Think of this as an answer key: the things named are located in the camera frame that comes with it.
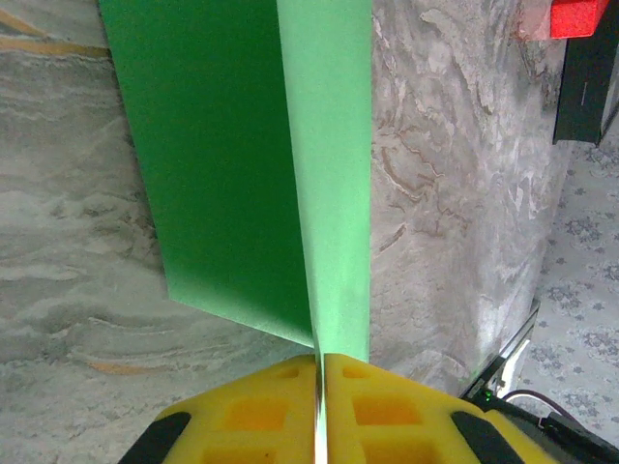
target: black cable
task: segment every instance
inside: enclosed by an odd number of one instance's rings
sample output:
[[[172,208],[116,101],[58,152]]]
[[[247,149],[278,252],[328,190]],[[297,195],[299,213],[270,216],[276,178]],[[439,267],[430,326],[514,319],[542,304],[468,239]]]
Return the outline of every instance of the black cable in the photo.
[[[554,411],[559,413],[564,418],[567,418],[567,419],[569,419],[571,421],[574,421],[578,425],[583,427],[583,425],[578,420],[576,420],[574,416],[572,416],[570,413],[568,413],[556,401],[548,398],[545,394],[541,394],[541,393],[539,393],[537,391],[532,391],[532,390],[514,390],[514,391],[510,391],[509,393],[507,393],[501,399],[503,401],[507,401],[509,403],[511,400],[516,399],[516,398],[521,398],[521,397],[533,398],[533,399],[537,399],[538,401],[542,401],[546,406],[550,407],[551,409],[553,409]]]

